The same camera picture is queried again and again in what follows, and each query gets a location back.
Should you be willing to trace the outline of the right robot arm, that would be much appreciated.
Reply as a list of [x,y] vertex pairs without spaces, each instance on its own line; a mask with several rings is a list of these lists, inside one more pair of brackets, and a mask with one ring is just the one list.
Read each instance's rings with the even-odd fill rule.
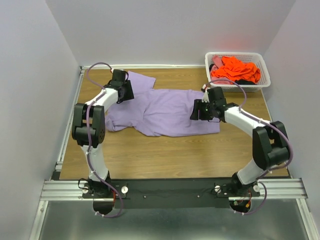
[[252,139],[252,159],[232,175],[230,183],[220,188],[220,192],[241,196],[269,171],[285,168],[292,161],[292,145],[282,122],[258,118],[241,105],[228,103],[221,87],[204,85],[201,90],[203,97],[194,100],[191,120],[218,119],[239,128]]

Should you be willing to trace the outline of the white plastic laundry basket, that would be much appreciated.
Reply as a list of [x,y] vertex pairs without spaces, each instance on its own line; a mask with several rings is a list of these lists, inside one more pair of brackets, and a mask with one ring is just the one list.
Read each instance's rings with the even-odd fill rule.
[[246,92],[257,92],[271,85],[266,63],[255,52],[208,52],[205,54],[208,82],[225,92],[238,92],[240,85]]

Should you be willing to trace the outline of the orange t shirt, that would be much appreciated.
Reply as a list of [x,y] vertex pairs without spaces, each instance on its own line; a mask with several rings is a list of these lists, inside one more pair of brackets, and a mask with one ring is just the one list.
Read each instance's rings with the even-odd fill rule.
[[234,56],[220,57],[224,64],[223,72],[226,73],[228,81],[244,79],[258,83],[261,79],[261,71],[253,62],[242,62]]

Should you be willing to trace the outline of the pink t shirt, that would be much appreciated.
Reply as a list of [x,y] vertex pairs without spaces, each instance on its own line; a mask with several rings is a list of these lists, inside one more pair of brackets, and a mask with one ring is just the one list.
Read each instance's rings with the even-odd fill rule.
[[214,84],[216,85],[230,85],[227,75],[224,70],[224,63],[222,61],[222,58],[218,55],[214,55],[212,57],[212,63],[213,66],[210,70],[210,79],[214,81]]

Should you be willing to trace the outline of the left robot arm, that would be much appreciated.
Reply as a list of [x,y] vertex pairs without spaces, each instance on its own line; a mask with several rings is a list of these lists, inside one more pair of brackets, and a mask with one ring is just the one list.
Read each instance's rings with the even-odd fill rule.
[[102,150],[106,135],[106,112],[114,104],[134,99],[129,73],[120,69],[112,69],[111,73],[111,80],[101,87],[97,96],[74,106],[71,127],[71,136],[82,149],[89,169],[82,191],[97,198],[108,198],[115,194]]

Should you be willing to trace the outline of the purple t shirt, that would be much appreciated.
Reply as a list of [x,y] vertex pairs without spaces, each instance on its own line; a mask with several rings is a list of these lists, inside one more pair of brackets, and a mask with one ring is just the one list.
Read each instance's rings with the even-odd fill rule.
[[132,127],[148,137],[186,137],[220,132],[218,119],[191,120],[194,100],[203,93],[194,90],[154,89],[156,79],[130,71],[134,98],[113,104],[105,116],[110,132]]

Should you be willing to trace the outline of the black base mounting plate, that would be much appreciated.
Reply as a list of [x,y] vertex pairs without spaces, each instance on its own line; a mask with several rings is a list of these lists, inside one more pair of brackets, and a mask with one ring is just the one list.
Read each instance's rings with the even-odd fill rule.
[[257,183],[238,188],[229,177],[112,179],[110,184],[88,179],[78,188],[103,214],[112,209],[229,208],[236,200],[244,210],[250,198],[260,196]]

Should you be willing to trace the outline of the aluminium frame rail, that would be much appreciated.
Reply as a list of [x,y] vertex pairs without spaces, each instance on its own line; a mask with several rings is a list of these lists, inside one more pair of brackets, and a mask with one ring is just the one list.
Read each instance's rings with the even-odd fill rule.
[[[265,178],[242,195],[233,195],[219,191],[226,187],[227,178],[172,178],[172,179],[115,179],[112,183],[117,190],[116,195],[123,199],[131,199],[134,194],[142,198],[152,197],[196,197],[206,194],[218,198],[241,200],[250,197],[256,199],[307,199],[303,181],[295,178]],[[42,201],[80,201],[108,200],[107,198],[91,197],[82,188],[86,180],[49,180],[43,184],[40,199]]]

